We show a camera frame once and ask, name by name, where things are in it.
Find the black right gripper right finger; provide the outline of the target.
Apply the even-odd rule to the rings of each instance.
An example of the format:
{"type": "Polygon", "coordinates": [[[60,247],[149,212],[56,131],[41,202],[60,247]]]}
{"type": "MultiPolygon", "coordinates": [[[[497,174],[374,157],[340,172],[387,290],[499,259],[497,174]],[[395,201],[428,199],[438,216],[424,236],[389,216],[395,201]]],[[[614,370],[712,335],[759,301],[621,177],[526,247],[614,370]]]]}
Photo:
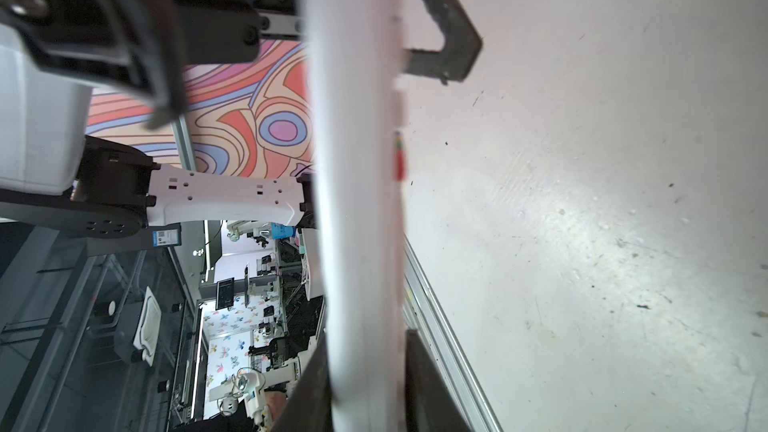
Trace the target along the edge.
{"type": "Polygon", "coordinates": [[[470,431],[415,329],[406,332],[405,416],[408,432],[470,431]]]}

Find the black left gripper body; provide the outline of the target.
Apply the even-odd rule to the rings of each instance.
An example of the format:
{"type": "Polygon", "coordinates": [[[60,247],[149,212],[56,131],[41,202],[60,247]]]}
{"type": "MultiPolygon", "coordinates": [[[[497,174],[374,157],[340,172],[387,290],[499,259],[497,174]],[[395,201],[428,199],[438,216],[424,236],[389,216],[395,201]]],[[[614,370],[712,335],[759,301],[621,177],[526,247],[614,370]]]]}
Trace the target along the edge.
{"type": "Polygon", "coordinates": [[[189,109],[186,66],[251,62],[294,40],[296,0],[1,0],[1,21],[44,72],[116,88],[160,128],[189,109]]]}

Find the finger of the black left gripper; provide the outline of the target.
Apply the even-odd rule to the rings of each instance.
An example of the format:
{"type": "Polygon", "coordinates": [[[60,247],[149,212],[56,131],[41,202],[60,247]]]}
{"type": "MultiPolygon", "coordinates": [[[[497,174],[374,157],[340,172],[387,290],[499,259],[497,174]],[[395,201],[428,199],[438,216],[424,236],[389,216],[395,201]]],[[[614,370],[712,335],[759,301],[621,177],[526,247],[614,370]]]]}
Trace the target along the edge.
{"type": "Polygon", "coordinates": [[[478,30],[459,0],[421,1],[444,42],[440,50],[409,48],[404,72],[442,84],[464,82],[482,50],[478,30]]]}

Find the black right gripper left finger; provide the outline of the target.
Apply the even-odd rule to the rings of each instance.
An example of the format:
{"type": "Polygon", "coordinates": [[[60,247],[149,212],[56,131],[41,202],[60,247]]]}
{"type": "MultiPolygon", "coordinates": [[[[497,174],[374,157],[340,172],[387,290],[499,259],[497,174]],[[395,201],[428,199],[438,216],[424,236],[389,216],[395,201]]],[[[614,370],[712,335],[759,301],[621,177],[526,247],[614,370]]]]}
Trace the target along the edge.
{"type": "Polygon", "coordinates": [[[321,335],[273,431],[331,432],[331,387],[326,336],[321,335]]]}

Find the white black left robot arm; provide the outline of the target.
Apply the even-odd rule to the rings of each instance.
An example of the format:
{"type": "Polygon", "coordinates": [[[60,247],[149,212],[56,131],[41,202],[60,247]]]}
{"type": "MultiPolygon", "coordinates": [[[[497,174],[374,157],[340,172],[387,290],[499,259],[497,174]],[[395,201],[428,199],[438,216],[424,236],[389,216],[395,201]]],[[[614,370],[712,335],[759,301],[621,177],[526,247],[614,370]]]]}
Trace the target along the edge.
{"type": "Polygon", "coordinates": [[[1,0],[2,216],[95,239],[234,218],[314,227],[309,171],[183,171],[85,131],[96,86],[148,104],[158,128],[190,110],[185,66],[249,62],[305,32],[297,0],[1,0]]]}

